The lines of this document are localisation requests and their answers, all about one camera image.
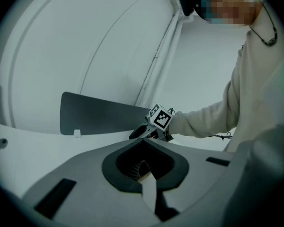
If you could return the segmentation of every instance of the person's arm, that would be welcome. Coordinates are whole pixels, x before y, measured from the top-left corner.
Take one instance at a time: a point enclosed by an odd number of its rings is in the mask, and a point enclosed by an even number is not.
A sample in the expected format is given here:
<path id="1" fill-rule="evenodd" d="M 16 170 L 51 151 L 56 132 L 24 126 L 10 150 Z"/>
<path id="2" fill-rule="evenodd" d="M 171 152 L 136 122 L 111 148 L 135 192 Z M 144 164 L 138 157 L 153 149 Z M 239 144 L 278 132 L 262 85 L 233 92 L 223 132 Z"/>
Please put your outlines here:
<path id="1" fill-rule="evenodd" d="M 238 124 L 240 114 L 240 59 L 237 59 L 230 82 L 227 84 L 223 100 L 199 111 L 177 112 L 169 124 L 169 134 L 181 134 L 198 138 L 217 133 L 226 133 Z"/>

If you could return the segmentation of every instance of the person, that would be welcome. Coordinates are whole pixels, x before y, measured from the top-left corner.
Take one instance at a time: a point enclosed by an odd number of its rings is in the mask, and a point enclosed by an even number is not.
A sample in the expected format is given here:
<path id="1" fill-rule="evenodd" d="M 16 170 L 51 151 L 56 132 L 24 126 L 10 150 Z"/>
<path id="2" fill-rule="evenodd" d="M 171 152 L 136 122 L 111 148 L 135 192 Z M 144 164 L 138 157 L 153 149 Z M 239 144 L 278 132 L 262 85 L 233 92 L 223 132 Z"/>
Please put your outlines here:
<path id="1" fill-rule="evenodd" d="M 263 92 L 284 60 L 284 28 L 266 1 L 199 0 L 196 12 L 211 23 L 247 25 L 246 42 L 227 83 L 222 101 L 199 111 L 177 112 L 169 134 L 198 138 L 226 133 L 236 127 L 227 151 L 273 127 L 277 122 Z"/>

